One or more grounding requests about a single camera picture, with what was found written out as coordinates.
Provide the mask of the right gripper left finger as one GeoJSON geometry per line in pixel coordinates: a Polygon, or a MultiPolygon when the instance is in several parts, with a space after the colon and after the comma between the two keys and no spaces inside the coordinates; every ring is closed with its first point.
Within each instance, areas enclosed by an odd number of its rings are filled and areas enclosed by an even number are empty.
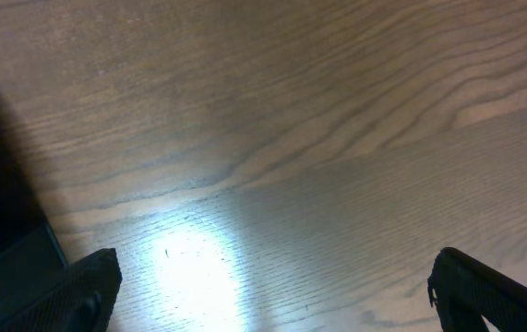
{"type": "Polygon", "coordinates": [[[122,282],[117,254],[101,249],[61,271],[0,290],[0,331],[105,331],[122,282]]]}

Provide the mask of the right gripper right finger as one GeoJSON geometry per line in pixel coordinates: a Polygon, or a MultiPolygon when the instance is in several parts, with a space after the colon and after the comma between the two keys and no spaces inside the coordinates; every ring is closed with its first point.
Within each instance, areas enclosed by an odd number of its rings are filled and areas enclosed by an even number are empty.
{"type": "Polygon", "coordinates": [[[444,332],[527,331],[527,287],[456,248],[439,252],[427,291],[444,332]]]}

